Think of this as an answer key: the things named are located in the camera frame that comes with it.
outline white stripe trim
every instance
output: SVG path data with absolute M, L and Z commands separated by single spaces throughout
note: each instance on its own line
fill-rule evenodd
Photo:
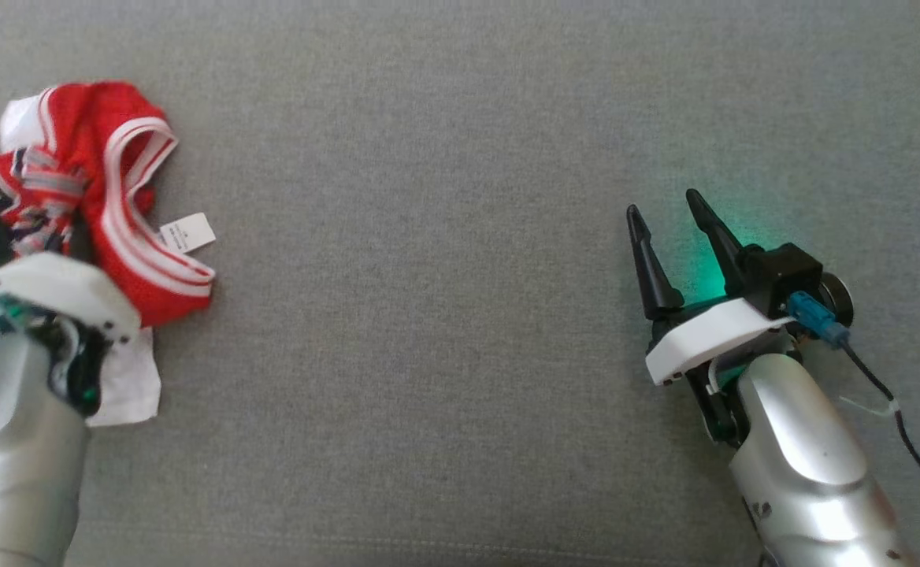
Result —
M 124 193 L 121 187 L 121 157 L 123 150 L 135 137 L 147 132 L 151 132 L 153 137 L 148 140 L 142 155 L 139 155 L 135 166 L 128 172 L 127 181 L 129 182 L 129 187 L 125 205 Z M 107 140 L 106 150 L 104 150 L 103 154 L 106 203 L 103 215 L 100 218 L 100 226 L 121 261 L 137 276 L 172 293 L 203 298 L 211 295 L 211 283 L 215 277 L 214 270 L 202 265 L 201 262 L 194 261 L 193 258 L 186 258 L 189 263 L 183 265 L 183 263 L 166 254 L 164 245 L 158 242 L 157 239 L 149 240 L 147 233 L 150 233 L 150 227 L 144 222 L 142 215 L 135 207 L 135 202 L 133 202 L 135 191 L 148 182 L 155 169 L 161 165 L 175 145 L 176 137 L 169 130 L 167 123 L 158 118 L 146 117 L 128 120 L 128 122 L 118 126 L 117 130 L 114 130 Z M 130 208 L 140 232 L 146 234 L 135 234 L 135 231 L 132 230 L 128 223 L 124 206 Z M 136 250 L 132 250 L 128 244 L 134 246 Z M 175 276 L 176 279 L 168 276 L 167 273 L 160 272 L 153 266 L 161 266 L 162 269 Z M 197 269 L 203 270 L 204 273 L 196 272 Z M 194 283 L 186 283 L 186 281 L 180 281 L 179 279 L 192 280 Z
M 153 122 L 147 123 L 144 126 L 140 124 L 143 120 L 150 120 Z M 130 141 L 135 139 L 135 137 L 140 134 L 150 131 L 150 128 L 154 129 L 154 135 L 151 140 L 148 140 L 148 145 L 146 146 L 147 151 L 143 151 L 142 155 L 139 155 L 139 158 L 135 161 L 135 168 L 137 165 L 146 165 L 144 170 L 132 168 L 132 171 L 137 171 L 140 175 L 132 176 L 130 172 L 128 173 L 129 179 L 135 179 L 135 186 L 130 187 L 130 190 L 126 194 L 128 201 L 126 206 L 129 207 L 130 212 L 132 212 L 132 220 L 135 222 L 135 225 L 139 227 L 139 234 L 137 236 L 142 236 L 147 241 L 148 246 L 150 247 L 150 254 L 143 255 L 143 260 L 147 263 L 150 263 L 152 266 L 157 266 L 161 270 L 172 274 L 177 279 L 180 280 L 193 280 L 197 284 L 210 284 L 214 280 L 214 273 L 211 268 L 208 266 L 202 265 L 201 262 L 195 261 L 193 258 L 188 258 L 186 255 L 175 254 L 175 252 L 169 251 L 169 248 L 165 247 L 162 244 L 162 241 L 158 239 L 158 234 L 155 233 L 155 230 L 148 226 L 148 223 L 144 221 L 144 217 L 137 211 L 135 207 L 135 194 L 137 190 L 140 189 L 144 184 L 148 183 L 148 180 L 151 178 L 155 169 L 169 156 L 169 151 L 173 150 L 173 147 L 176 146 L 176 137 L 173 136 L 169 126 L 165 124 L 164 121 L 161 121 L 158 118 L 139 118 L 129 123 L 139 123 L 136 128 L 123 129 L 118 128 L 114 135 L 110 137 L 113 140 L 114 145 L 110 147 L 110 150 L 107 150 L 105 155 L 118 154 L 122 155 L 124 148 L 128 146 Z M 115 171 L 119 172 L 119 159 L 117 162 L 118 166 Z M 132 237 L 135 236 L 133 232 L 132 223 L 128 222 L 128 215 L 125 214 L 124 208 L 121 205 L 115 204 L 114 210 L 112 211 L 113 216 L 112 220 L 117 224 L 117 226 L 122 230 L 122 234 L 129 234 Z M 192 272 L 192 270 L 206 270 L 210 272 L 211 276 L 205 276 L 205 274 Z
M 9 207 L 2 209 L 2 211 L 0 211 L 0 215 L 6 214 L 9 211 L 14 211 L 15 209 L 18 208 L 19 205 L 22 204 L 22 196 L 20 195 L 20 192 L 16 191 L 15 187 L 10 186 L 9 180 L 7 180 L 2 175 L 2 172 L 0 172 L 0 191 L 2 191 L 2 193 L 6 194 L 7 196 L 13 198 L 13 204 L 11 204 Z
M 46 151 L 39 150 L 35 146 L 29 146 L 25 148 L 25 152 L 22 152 L 22 168 L 27 168 L 29 165 L 41 165 L 43 168 L 53 169 L 57 168 L 58 163 L 56 159 L 51 157 Z
M 85 190 L 85 183 L 80 182 L 76 177 L 62 176 L 59 173 L 29 172 L 21 179 L 24 189 L 60 191 L 75 198 L 82 198 Z
M 58 136 L 54 131 L 54 118 L 50 115 L 50 95 L 54 89 L 46 89 L 39 96 L 39 124 L 43 130 L 43 143 L 51 154 L 58 150 Z
M 47 193 L 49 196 L 54 196 L 54 198 L 70 201 L 72 204 L 77 204 L 78 201 L 82 200 L 82 190 L 65 189 L 64 187 L 54 186 L 53 184 L 36 182 L 23 183 L 22 189 L 35 191 L 35 193 Z

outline gray fabric surface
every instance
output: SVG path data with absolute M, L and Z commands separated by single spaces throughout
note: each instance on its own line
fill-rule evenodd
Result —
M 687 187 L 849 283 L 920 448 L 920 3 L 0 2 L 0 111 L 99 78 L 169 113 L 158 219 L 220 277 L 161 416 L 96 432 L 72 566 L 752 565 L 643 363 L 623 212 L 709 297 Z M 840 410 L 920 552 L 893 423 Z

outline blue cable connector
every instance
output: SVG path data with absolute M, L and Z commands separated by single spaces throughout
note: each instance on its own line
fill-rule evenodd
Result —
M 805 291 L 797 291 L 790 295 L 787 308 L 792 319 L 813 331 L 822 341 L 831 345 L 831 348 L 841 348 L 843 343 L 848 342 L 848 327 L 835 321 L 835 313 L 831 313 L 826 306 L 821 305 Z

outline white label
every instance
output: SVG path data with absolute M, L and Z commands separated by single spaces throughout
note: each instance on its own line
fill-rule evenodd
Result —
M 161 234 L 165 246 L 181 254 L 215 241 L 215 233 L 208 226 L 208 218 L 204 213 L 194 213 L 179 221 L 162 225 L 158 233 Z

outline silver robot arm segment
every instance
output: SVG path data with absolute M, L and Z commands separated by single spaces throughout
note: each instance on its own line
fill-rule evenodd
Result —
M 43 252 L 0 266 L 0 312 L 27 312 L 0 335 L 0 567 L 64 562 L 78 521 L 99 370 L 139 314 L 94 266 Z
M 39 342 L 0 337 L 0 567 L 60 565 L 78 521 L 89 431 L 50 369 Z
M 859 442 L 799 362 L 759 356 L 737 390 L 751 431 L 730 471 L 777 564 L 917 564 Z

